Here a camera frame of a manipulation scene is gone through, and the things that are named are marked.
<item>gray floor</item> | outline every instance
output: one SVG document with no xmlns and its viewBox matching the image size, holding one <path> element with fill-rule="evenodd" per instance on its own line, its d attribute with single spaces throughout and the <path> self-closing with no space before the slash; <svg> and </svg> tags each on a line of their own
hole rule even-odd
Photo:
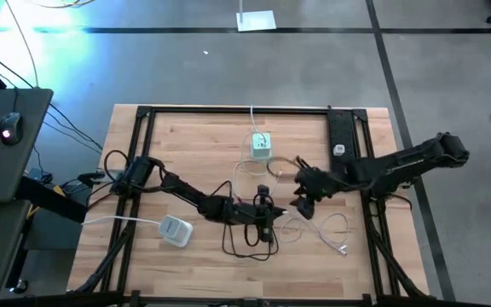
<svg viewBox="0 0 491 307">
<path fill-rule="evenodd" d="M 383 28 L 491 27 L 484 23 L 491 14 L 489 1 L 374 3 Z M 142 0 L 133 5 L 105 0 L 81 9 L 17 5 L 16 10 L 28 29 L 232 27 L 236 6 L 227 0 Z M 245 9 L 272 9 L 278 26 L 284 27 L 370 27 L 367 6 L 359 0 L 247 0 Z M 2 10 L 0 59 L 33 80 L 19 33 L 4 31 L 12 22 Z M 372 34 L 28 31 L 26 36 L 40 85 L 53 89 L 54 104 L 100 142 L 115 103 L 331 104 L 388 107 L 394 116 Z M 433 171 L 424 180 L 456 298 L 491 304 L 491 34 L 384 35 L 384 41 L 413 143 L 450 131 L 471 151 L 464 168 Z M 49 127 L 41 131 L 38 149 L 43 167 L 57 182 L 91 171 L 100 159 Z M 31 166 L 37 165 L 34 158 Z M 413 214 L 430 290 L 440 296 L 418 208 Z M 43 261 L 28 259 L 31 293 L 63 292 L 73 253 L 32 256 Z M 54 264 L 57 272 L 49 270 Z"/>
</svg>

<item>desk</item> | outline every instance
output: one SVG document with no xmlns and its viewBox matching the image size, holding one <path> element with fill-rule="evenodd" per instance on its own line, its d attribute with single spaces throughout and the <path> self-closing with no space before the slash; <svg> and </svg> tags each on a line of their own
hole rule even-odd
<svg viewBox="0 0 491 307">
<path fill-rule="evenodd" d="M 103 156 L 114 149 L 128 151 L 136 109 L 137 105 L 115 106 Z M 375 154 L 379 156 L 396 151 L 387 109 L 368 108 L 367 114 Z M 256 115 L 256 123 L 259 130 L 271 133 L 274 156 L 292 158 L 299 154 L 311 165 L 328 169 L 324 117 Z M 169 171 L 197 189 L 210 193 L 232 176 L 234 165 L 240 160 L 240 144 L 251 130 L 250 117 L 245 114 L 157 113 L 149 156 L 162 159 Z M 142 147 L 142 133 L 138 148 Z M 248 142 L 244 150 L 249 150 Z M 115 155 L 108 166 L 122 169 L 124 161 Z M 284 171 L 293 169 L 286 166 Z M 272 177 L 250 177 L 243 171 L 237 175 L 236 182 L 239 193 L 249 196 L 255 194 L 259 183 L 274 185 Z M 153 175 L 147 185 L 158 183 L 158 176 Z M 293 199 L 292 192 L 296 187 L 292 179 L 281 179 L 273 193 L 276 205 L 294 210 L 288 203 Z M 95 194 L 91 201 L 107 192 Z M 85 219 L 114 215 L 116 205 L 117 198 L 109 197 L 91 210 Z M 408 204 L 393 199 L 387 202 L 387 206 L 394 254 L 419 289 L 427 293 Z M 340 211 L 349 218 L 348 256 L 343 257 L 325 246 L 314 232 L 305 231 L 299 241 L 280 244 L 280 251 L 269 261 L 258 262 L 224 254 L 221 250 L 222 225 L 204 220 L 191 205 L 168 194 L 144 194 L 139 218 L 160 221 L 166 214 L 171 214 L 190 222 L 194 232 L 188 246 L 180 249 L 165 243 L 156 226 L 138 223 L 126 292 L 140 290 L 142 296 L 155 297 L 326 299 L 358 299 L 363 293 L 374 293 L 359 193 L 337 194 L 330 200 L 323 200 L 316 205 L 312 221 L 319 225 L 334 211 Z M 278 218 L 275 227 L 286 219 Z M 112 226 L 113 223 L 97 223 L 83 228 L 68 282 L 69 289 L 82 285 L 103 259 Z M 335 217 L 334 222 L 326 224 L 325 230 L 331 233 L 342 230 L 342 227 L 342 222 Z M 234 233 L 238 252 L 251 252 L 243 242 L 241 226 L 235 227 Z M 259 245 L 255 251 L 266 252 L 266 248 Z M 110 289 L 116 288 L 118 269 L 117 259 Z M 387 269 L 385 265 L 380 269 L 384 290 L 389 292 Z"/>
</svg>

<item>wooden tabletop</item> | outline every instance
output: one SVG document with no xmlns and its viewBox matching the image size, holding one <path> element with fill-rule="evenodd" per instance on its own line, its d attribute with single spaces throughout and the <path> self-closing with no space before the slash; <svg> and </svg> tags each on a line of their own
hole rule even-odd
<svg viewBox="0 0 491 307">
<path fill-rule="evenodd" d="M 103 156 L 110 150 L 128 152 L 130 136 L 137 105 L 116 105 Z M 377 156 L 396 151 L 388 110 L 367 109 L 374 153 Z M 328 169 L 326 118 L 315 115 L 256 115 L 260 131 L 269 132 L 274 156 L 293 158 L 300 155 L 311 165 Z M 248 132 L 252 131 L 248 114 L 158 113 L 149 155 L 164 161 L 168 171 L 175 172 L 182 180 L 205 193 L 210 193 L 225 180 L 231 178 L 233 168 L 240 161 L 240 150 L 249 157 L 249 142 L 241 147 Z M 142 148 L 140 134 L 138 154 Z M 124 167 L 118 155 L 109 160 L 109 167 Z M 246 165 L 250 171 L 262 171 L 260 165 Z M 274 165 L 275 171 L 284 174 L 294 171 L 290 165 Z M 235 188 L 245 198 L 256 193 L 258 184 L 275 185 L 271 176 L 254 177 L 239 168 Z M 158 176 L 151 176 L 148 186 L 158 185 Z M 291 212 L 292 192 L 297 184 L 282 177 L 272 194 L 277 206 Z M 220 194 L 226 194 L 225 188 Z M 101 191 L 91 201 L 105 195 Z M 91 210 L 86 219 L 114 215 L 117 197 L 111 196 Z M 387 202 L 386 216 L 394 254 L 402 268 L 418 288 L 428 292 L 424 268 L 413 225 L 412 213 L 403 200 Z M 342 256 L 325 245 L 312 224 L 320 225 L 333 212 L 342 212 L 349 220 L 349 236 L 346 241 L 348 255 Z M 363 293 L 374 294 L 372 271 L 369 262 L 365 225 L 363 223 L 359 193 L 340 193 L 316 205 L 310 226 L 301 225 L 302 238 L 293 243 L 280 243 L 279 252 L 266 262 L 236 258 L 222 252 L 221 224 L 204 220 L 194 207 L 178 198 L 163 193 L 144 194 L 139 218 L 161 221 L 170 214 L 190 222 L 194 226 L 192 239 L 185 248 L 164 242 L 156 225 L 138 223 L 126 283 L 126 292 L 140 290 L 142 296 L 187 298 L 361 298 Z M 276 233 L 289 217 L 275 221 Z M 297 236 L 298 222 L 288 224 L 278 234 L 280 240 Z M 339 240 L 344 230 L 341 217 L 333 217 L 326 223 L 324 233 Z M 82 285 L 92 274 L 107 252 L 113 221 L 95 223 L 83 227 L 77 253 L 69 278 L 68 288 Z M 259 244 L 255 248 L 244 243 L 242 226 L 234 226 L 234 241 L 240 253 L 266 252 Z M 225 242 L 229 249 L 229 238 Z M 389 291 L 387 269 L 381 261 L 384 290 Z M 118 267 L 115 262 L 111 289 L 116 288 Z"/>
</svg>

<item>white power adapter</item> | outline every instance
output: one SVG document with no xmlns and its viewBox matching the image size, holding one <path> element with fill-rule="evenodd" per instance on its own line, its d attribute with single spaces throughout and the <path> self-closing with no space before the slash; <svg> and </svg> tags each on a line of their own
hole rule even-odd
<svg viewBox="0 0 491 307">
<path fill-rule="evenodd" d="M 270 143 L 269 133 L 253 133 L 250 155 L 255 160 L 266 160 L 272 157 L 272 144 Z"/>
<path fill-rule="evenodd" d="M 184 247 L 193 233 L 193 225 L 177 217 L 165 216 L 159 225 L 159 234 L 172 245 Z"/>
</svg>

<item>computer mouse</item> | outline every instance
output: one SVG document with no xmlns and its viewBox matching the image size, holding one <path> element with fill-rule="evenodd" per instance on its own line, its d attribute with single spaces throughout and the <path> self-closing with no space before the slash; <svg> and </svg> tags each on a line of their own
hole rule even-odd
<svg viewBox="0 0 491 307">
<path fill-rule="evenodd" d="M 22 139 L 22 116 L 18 112 L 12 112 L 0 121 L 1 142 L 7 146 L 13 146 Z"/>
</svg>

